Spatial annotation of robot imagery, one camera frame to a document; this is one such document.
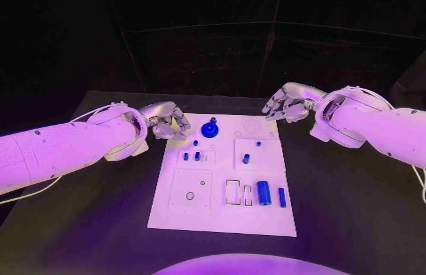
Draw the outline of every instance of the hole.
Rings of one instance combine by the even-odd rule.
[[[188,192],[188,193],[187,193],[187,199],[188,199],[188,200],[194,200],[194,196],[195,196],[195,195],[194,195],[192,192]]]

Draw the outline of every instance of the tabletop surface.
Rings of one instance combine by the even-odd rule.
[[[133,108],[172,100],[188,113],[243,115],[262,115],[266,103],[90,91],[75,115],[122,100]],[[16,203],[0,229],[0,273],[152,274],[207,255],[260,253],[350,274],[425,274],[426,206],[410,166],[369,144],[324,143],[312,123],[314,116],[278,122],[298,237],[146,227],[166,145],[150,134],[148,152],[103,159]]]

